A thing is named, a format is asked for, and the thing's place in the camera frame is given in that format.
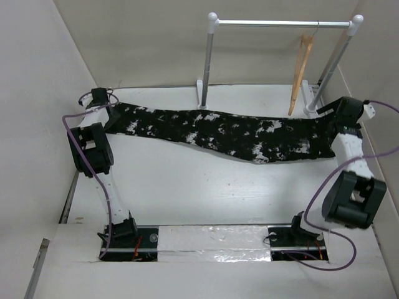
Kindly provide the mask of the wooden clothes hanger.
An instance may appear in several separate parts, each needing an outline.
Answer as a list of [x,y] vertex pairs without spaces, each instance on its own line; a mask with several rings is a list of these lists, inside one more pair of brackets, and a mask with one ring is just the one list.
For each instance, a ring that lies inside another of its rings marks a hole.
[[310,52],[314,45],[314,36],[318,30],[319,28],[317,27],[313,34],[301,35],[300,46],[299,46],[299,51],[296,60],[296,67],[294,72],[294,80],[292,83],[291,99],[289,104],[289,110],[287,113],[289,116],[291,116],[294,111],[297,96],[299,94],[299,89],[302,84],[305,68],[307,66],[307,61],[309,59]]

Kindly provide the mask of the black white patterned trousers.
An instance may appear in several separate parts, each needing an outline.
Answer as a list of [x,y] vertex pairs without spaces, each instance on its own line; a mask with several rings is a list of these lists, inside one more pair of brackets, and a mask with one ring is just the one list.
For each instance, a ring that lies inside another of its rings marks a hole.
[[185,143],[256,164],[333,158],[331,116],[276,118],[209,110],[161,110],[129,103],[114,106],[105,130]]

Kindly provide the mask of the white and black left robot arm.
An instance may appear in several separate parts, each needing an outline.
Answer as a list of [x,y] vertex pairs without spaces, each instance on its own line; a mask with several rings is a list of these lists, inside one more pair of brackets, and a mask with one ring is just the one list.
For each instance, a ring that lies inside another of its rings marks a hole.
[[105,132],[117,103],[110,89],[94,88],[79,98],[79,105],[85,108],[83,113],[62,117],[75,168],[94,182],[107,215],[108,225],[98,234],[106,249],[132,247],[139,240],[131,212],[122,207],[112,174],[114,157]]

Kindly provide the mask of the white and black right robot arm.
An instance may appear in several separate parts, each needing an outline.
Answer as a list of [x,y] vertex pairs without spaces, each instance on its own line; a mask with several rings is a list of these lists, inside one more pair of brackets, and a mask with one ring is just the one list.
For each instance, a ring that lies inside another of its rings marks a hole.
[[340,170],[321,206],[294,216],[288,238],[295,245],[315,240],[323,231],[336,227],[367,229],[372,224],[387,191],[376,179],[363,157],[362,120],[375,116],[368,101],[341,97],[317,110],[332,119],[327,136]]

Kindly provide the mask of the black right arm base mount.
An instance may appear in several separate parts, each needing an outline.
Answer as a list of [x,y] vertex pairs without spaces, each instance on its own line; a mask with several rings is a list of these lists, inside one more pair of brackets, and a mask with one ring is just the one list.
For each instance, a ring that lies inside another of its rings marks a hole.
[[329,260],[323,235],[294,236],[289,225],[269,226],[263,242],[269,246],[273,262]]

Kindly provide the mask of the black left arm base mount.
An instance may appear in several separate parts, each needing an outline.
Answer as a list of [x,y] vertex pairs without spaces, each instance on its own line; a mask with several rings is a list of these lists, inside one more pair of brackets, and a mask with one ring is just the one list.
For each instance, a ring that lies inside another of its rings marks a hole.
[[158,260],[158,226],[138,226],[138,234],[113,237],[104,262],[156,262]]

